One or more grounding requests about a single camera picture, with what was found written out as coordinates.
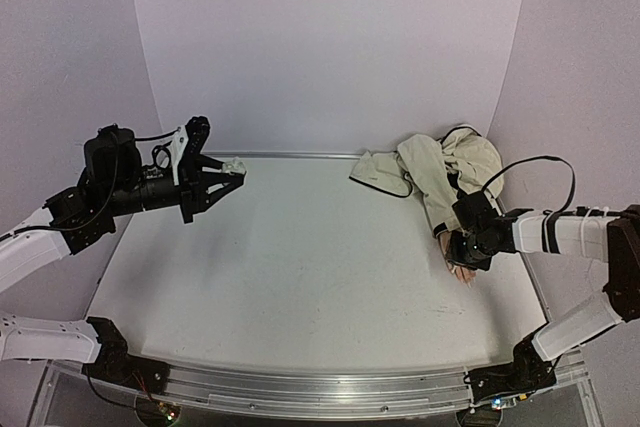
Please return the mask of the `white nail polish bottle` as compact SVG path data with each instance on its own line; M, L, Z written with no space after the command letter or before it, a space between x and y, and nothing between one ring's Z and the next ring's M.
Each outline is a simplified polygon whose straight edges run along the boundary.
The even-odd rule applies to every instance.
M233 159L225 161L222 164L221 171L229 175L244 176L246 174L246 166L241 159L235 157Z

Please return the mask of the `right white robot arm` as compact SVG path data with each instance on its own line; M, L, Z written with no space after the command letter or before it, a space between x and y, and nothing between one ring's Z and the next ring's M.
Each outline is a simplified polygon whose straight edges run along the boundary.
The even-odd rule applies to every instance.
M542 212L498 212L480 192L453 205L459 229L451 234L445 259L487 271L494 256L546 253L592 259L608 266L608 280L562 317L528 336L514 349L514 363L550 365L572 348L621 323L639 319L639 207L623 211L580 207Z

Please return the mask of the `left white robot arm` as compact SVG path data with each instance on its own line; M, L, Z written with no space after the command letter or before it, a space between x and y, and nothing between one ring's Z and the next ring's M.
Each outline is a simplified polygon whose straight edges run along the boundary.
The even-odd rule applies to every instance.
M76 255L116 231L118 217L178 207L184 223L243 186L239 159L203 154L210 133L206 117L195 116L174 131L153 137L146 165L133 130L110 125L84 145L78 183L50 197L1 237L1 288L7 290L40 268ZM1 317L4 360L66 360L94 364L116 384L131 380L133 358L106 320L57 323Z

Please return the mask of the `mannequin hand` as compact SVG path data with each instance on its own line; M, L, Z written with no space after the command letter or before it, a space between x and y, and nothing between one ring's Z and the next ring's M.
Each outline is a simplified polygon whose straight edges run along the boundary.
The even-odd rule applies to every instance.
M447 254L449 251L449 245L450 245L450 241L451 241L451 233L448 231L445 231L443 233L441 233L438 237L437 237L438 243L439 243L439 247L441 249L441 252L443 254L443 257L445 259L445 265L449 271L448 265L447 263L450 262L447 259ZM450 271L450 273L462 284L468 285L470 286L472 281L474 280L474 278L476 277L476 272L474 270L468 269L466 267L461 267L461 271L463 272L462 277L458 278L455 275L453 275Z

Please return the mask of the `beige jacket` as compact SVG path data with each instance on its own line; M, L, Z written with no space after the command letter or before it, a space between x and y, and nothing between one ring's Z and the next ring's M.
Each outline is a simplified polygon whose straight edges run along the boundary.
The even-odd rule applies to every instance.
M391 152L365 152L349 179L396 198L422 196L434 237L460 228L453 204L481 190L503 168L496 147L473 127L459 125L444 137L415 134Z

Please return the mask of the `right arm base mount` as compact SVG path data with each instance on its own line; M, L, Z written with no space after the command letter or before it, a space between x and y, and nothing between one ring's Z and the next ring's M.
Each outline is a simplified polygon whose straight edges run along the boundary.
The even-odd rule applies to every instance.
M474 404L533 394L556 383L559 357L543 360L533 345L535 334L536 331L528 334L514 346L510 362L474 368L464 376Z

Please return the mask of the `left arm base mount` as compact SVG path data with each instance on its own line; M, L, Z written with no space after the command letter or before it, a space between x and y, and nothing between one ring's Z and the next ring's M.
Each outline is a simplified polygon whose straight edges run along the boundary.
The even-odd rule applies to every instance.
M148 394L164 392L170 373L167 362L131 354L126 339L111 320L88 317L86 321L97 334L99 350L93 362L82 366L83 374Z

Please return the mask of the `aluminium front rail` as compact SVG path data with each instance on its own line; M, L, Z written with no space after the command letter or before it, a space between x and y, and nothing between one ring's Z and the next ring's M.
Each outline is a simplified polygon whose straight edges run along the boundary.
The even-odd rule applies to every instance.
M111 378L104 369L92 371L71 361L49 362L32 406L30 425L52 423L54 407L62 401L63 377L77 380L86 389L98 388L89 398L100 407L127 412L134 405L108 397L107 390L148 402L296 421L411 419L463 410L477 412L483 406L510 410L544 405L545 411L534 417L538 425L566 426L572 409L577 420L587 426L603 423L579 349L552 361L549 379L527 390L507 386L508 367L504 364L314 372L211 367L133 356L126 367L141 372L145 383Z

